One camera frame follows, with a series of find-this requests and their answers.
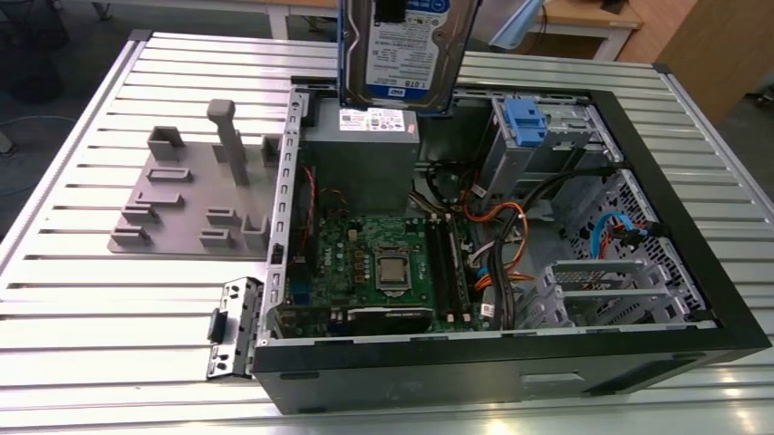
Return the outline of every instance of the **wd hard drive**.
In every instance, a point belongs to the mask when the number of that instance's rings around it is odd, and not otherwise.
[[[481,0],[342,0],[342,106],[443,113]]]

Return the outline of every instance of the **white table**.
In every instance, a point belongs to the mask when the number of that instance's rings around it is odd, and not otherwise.
[[[155,34],[124,46],[0,245],[0,428],[180,435],[773,432],[774,350],[629,396],[334,415],[282,416],[258,383],[203,380],[220,285],[263,278],[265,264],[108,251],[148,158],[148,131],[171,125],[184,140],[216,140],[207,102],[228,98],[246,145],[262,143],[262,135],[283,131],[290,76],[335,77],[335,56],[333,43],[191,34]],[[459,81],[615,93],[774,334],[774,207],[674,77],[642,64],[469,53]]]
[[[289,17],[291,15],[327,18],[337,18],[339,16],[338,10],[329,7],[275,5],[247,0],[166,0],[163,2],[156,0],[111,0],[107,3],[94,3],[96,13],[102,18],[108,17],[104,15],[107,13],[107,7],[104,5],[108,3],[118,5],[167,6],[266,14],[271,26],[271,36],[273,38],[282,40],[289,39]],[[637,28],[637,24],[628,22],[615,23],[615,25],[607,23],[607,25],[601,26],[549,23],[546,33],[601,38],[602,44],[599,45],[599,50],[594,55],[594,60],[614,61],[626,45],[629,36]],[[530,32],[539,33],[541,24],[535,24],[530,29]]]

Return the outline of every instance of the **motherboard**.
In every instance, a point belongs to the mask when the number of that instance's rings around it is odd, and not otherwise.
[[[451,227],[415,217],[322,218],[310,264],[290,275],[286,336],[475,330]]]

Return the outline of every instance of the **power supply label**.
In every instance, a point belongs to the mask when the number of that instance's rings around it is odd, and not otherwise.
[[[435,29],[446,23],[451,0],[409,0],[403,23],[371,16],[366,85],[381,97],[418,100],[431,89],[439,49]]]
[[[393,109],[339,110],[341,131],[406,131],[403,112]]]

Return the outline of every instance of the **cpu socket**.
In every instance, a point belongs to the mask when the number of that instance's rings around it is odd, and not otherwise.
[[[382,248],[377,251],[377,288],[390,297],[411,290],[409,249]]]

